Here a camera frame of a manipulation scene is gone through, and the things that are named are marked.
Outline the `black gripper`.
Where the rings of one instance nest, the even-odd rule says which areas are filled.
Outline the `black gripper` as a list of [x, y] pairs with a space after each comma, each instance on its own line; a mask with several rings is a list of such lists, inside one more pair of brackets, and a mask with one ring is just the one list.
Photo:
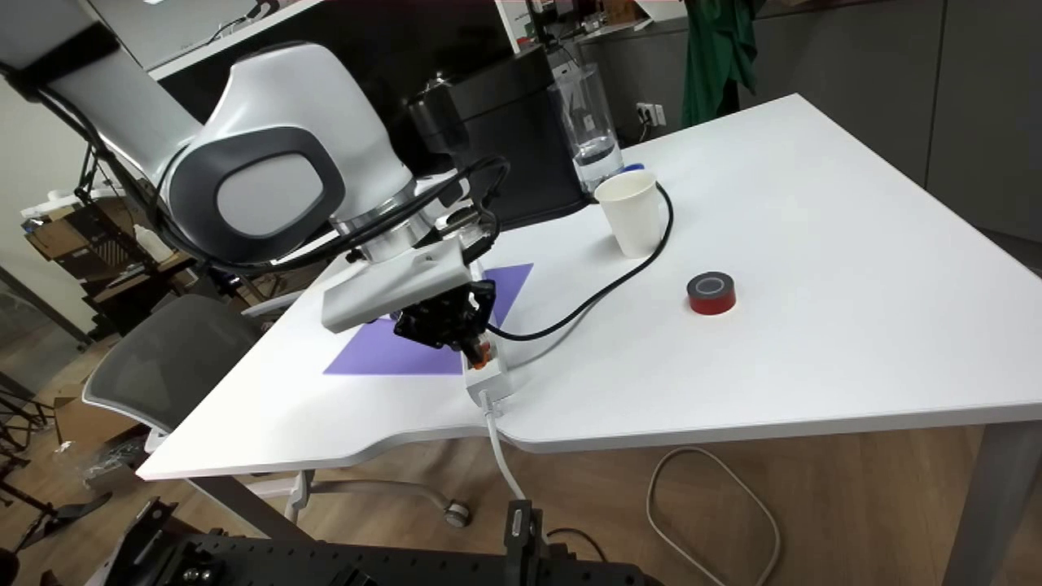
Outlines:
[[393, 316], [393, 333], [401, 339], [430, 346], [430, 347], [475, 347], [478, 337], [490, 325], [495, 306], [495, 282], [463, 282], [424, 303], [413, 303]]

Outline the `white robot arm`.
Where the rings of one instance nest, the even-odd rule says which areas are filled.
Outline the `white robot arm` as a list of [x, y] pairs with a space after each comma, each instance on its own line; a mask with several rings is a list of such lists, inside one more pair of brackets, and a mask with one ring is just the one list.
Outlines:
[[490, 333], [490, 210], [502, 155], [422, 179], [353, 71], [321, 43], [233, 66], [192, 119], [84, 0], [0, 0], [4, 81], [65, 120], [154, 227], [230, 275], [338, 255], [324, 325], [392, 316], [405, 337], [471, 352]]

